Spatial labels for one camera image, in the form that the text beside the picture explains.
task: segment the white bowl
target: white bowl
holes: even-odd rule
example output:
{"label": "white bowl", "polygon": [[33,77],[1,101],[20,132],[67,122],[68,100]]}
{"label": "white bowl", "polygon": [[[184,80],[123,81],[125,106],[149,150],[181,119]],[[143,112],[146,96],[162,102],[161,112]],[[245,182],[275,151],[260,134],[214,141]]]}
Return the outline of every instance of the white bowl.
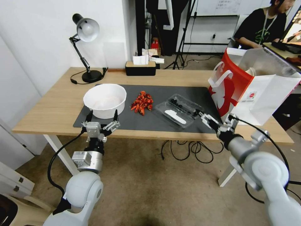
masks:
{"label": "white bowl", "polygon": [[120,114],[124,109],[125,89],[117,84],[101,84],[89,89],[84,95],[84,104],[93,110],[93,115],[101,119],[114,117],[117,109]]}

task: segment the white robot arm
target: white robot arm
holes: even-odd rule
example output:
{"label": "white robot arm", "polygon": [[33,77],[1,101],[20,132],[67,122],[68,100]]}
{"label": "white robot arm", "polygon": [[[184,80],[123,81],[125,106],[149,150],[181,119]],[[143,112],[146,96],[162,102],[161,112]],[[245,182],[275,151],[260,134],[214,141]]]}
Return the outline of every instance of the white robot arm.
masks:
{"label": "white robot arm", "polygon": [[[103,165],[103,144],[106,143],[107,136],[120,126],[117,111],[113,122],[108,125],[87,121],[82,124],[87,130],[89,145],[84,151],[76,151],[72,156],[80,173],[68,181],[58,208],[46,219],[43,226],[88,226],[94,205],[103,192],[103,183],[98,175]],[[66,203],[81,211],[73,212]]]}
{"label": "white robot arm", "polygon": [[231,152],[230,163],[255,190],[264,189],[265,206],[272,226],[300,226],[301,206],[288,196],[283,188],[289,180],[289,171],[278,157],[260,152],[259,146],[267,140],[268,132],[256,131],[251,141],[234,134],[238,119],[229,115],[225,125],[199,111],[204,124],[216,131],[217,137]]}

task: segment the black t-shirt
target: black t-shirt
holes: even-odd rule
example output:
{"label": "black t-shirt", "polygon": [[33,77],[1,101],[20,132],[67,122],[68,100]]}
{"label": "black t-shirt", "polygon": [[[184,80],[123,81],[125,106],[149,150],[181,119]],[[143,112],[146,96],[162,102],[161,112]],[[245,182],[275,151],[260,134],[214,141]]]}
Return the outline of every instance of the black t-shirt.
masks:
{"label": "black t-shirt", "polygon": [[[286,14],[278,14],[276,20],[271,27],[265,31],[263,41],[261,41],[262,29],[266,16],[263,9],[256,9],[245,20],[235,33],[234,37],[240,39],[245,37],[246,39],[255,42],[257,44],[264,42],[272,42],[275,39],[281,38],[284,33]],[[273,19],[267,19],[265,30],[269,27]],[[242,46],[243,49],[250,49],[249,46]]]}

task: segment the tissue box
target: tissue box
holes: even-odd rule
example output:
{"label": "tissue box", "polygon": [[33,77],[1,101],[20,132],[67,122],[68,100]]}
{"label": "tissue box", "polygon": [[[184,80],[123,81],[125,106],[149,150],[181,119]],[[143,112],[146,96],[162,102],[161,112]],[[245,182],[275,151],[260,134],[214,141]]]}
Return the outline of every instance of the tissue box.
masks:
{"label": "tissue box", "polygon": [[148,65],[134,65],[132,61],[125,64],[127,76],[154,76],[156,75],[156,63],[149,61]]}

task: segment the whiteboard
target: whiteboard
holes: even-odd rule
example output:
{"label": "whiteboard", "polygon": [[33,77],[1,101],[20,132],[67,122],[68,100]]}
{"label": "whiteboard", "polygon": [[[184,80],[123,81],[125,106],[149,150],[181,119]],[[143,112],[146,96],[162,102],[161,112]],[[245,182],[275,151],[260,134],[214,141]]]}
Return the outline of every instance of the whiteboard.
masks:
{"label": "whiteboard", "polygon": [[255,9],[270,6],[270,0],[196,0],[197,16],[249,15]]}

